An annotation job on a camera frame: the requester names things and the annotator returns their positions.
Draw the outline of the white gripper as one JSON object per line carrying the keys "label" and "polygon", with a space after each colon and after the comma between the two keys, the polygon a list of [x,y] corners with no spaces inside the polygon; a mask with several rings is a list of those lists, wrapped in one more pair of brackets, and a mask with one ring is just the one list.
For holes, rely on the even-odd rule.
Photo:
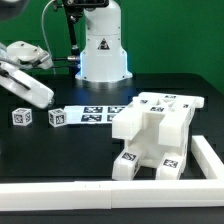
{"label": "white gripper", "polygon": [[40,46],[24,41],[5,46],[0,42],[0,85],[41,109],[53,102],[54,92],[28,75],[27,71],[48,69],[52,65],[50,54]]}

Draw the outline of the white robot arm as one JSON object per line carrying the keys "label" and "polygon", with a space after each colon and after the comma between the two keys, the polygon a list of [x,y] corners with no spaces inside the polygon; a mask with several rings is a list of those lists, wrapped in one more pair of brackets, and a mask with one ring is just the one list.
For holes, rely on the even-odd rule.
{"label": "white robot arm", "polygon": [[[66,60],[78,70],[75,78],[95,88],[112,88],[132,77],[121,44],[121,9],[114,0],[50,0],[66,14],[71,54]],[[0,43],[0,86],[44,109],[53,91],[29,76],[34,68],[53,66],[51,50],[17,41]]]}

